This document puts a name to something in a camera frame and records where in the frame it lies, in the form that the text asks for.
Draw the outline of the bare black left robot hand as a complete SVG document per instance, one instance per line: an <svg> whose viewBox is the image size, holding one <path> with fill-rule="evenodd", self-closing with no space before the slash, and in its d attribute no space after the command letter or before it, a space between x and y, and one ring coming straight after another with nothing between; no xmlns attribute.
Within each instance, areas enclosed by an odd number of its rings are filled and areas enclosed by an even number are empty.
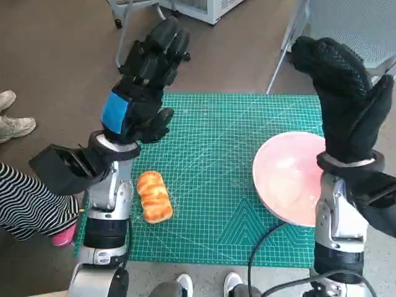
<svg viewBox="0 0 396 297"><path fill-rule="evenodd" d="M164 89L188 60L190 34L175 17L162 20L143 41L136 40L120 67L121 80L103 107L105 136L118 144L153 143L164 137L174 111L163 108Z"/></svg>

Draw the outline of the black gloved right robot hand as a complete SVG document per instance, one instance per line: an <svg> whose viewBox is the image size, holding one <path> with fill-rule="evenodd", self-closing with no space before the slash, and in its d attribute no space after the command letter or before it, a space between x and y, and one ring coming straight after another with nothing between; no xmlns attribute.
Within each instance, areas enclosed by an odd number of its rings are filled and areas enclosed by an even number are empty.
<svg viewBox="0 0 396 297"><path fill-rule="evenodd" d="M346 164L373 159L394 78L385 74L373 84L363 59L331 38L297 38L291 63L310 76L319 96L326 153Z"/></svg>

